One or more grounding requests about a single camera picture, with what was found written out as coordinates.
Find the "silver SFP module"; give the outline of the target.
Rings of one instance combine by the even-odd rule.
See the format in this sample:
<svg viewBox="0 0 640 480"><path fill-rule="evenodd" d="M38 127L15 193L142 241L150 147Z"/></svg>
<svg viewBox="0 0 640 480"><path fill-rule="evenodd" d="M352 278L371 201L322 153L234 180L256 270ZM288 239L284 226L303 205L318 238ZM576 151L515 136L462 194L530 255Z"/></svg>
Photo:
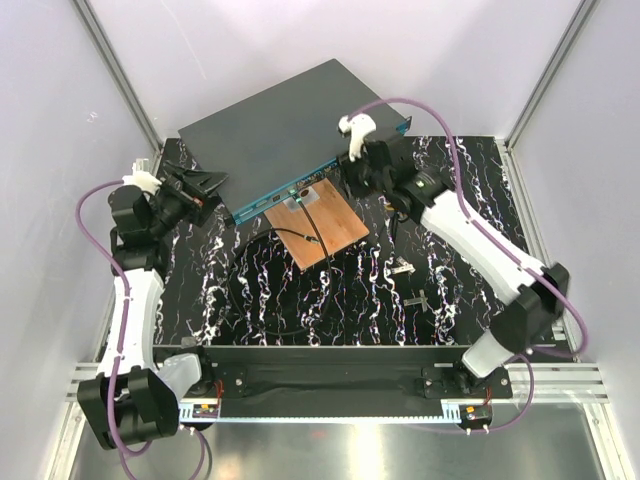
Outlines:
<svg viewBox="0 0 640 480"><path fill-rule="evenodd" d="M401 258L398 258L398 264L391 268L391 273L393 275L402 274L402 273L412 274L414 272L415 272L415 267L411 263Z"/></svg>

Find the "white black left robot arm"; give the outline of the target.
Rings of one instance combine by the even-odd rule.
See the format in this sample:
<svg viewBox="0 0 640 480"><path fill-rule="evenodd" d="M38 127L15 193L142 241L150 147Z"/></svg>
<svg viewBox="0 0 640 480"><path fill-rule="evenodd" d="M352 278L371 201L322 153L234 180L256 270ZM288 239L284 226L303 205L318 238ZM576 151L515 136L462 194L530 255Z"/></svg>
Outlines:
<svg viewBox="0 0 640 480"><path fill-rule="evenodd" d="M224 172L171 164L160 176L139 162L107 183L114 226L110 245L96 248L109 262L115 303L111 328L94 378L84 380L77 401L99 444L137 456L174 435L181 400L208 394L216 372L201 347L184 347L157 365L153 336L169 267L170 233L181 223L203 226L220 202Z"/></svg>

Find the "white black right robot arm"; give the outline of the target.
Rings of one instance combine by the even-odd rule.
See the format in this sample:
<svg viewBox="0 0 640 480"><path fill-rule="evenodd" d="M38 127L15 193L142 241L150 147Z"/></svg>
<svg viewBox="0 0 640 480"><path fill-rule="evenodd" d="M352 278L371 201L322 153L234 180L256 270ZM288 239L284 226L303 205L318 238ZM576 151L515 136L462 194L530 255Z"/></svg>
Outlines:
<svg viewBox="0 0 640 480"><path fill-rule="evenodd" d="M568 271L559 263L547 267L512 244L458 196L449 177L418 166L389 141L350 141L338 161L349 195L383 195L395 211L455 249L503 303L488 330L454 366L457 390L480 394L497 368L531 347L562 316Z"/></svg>

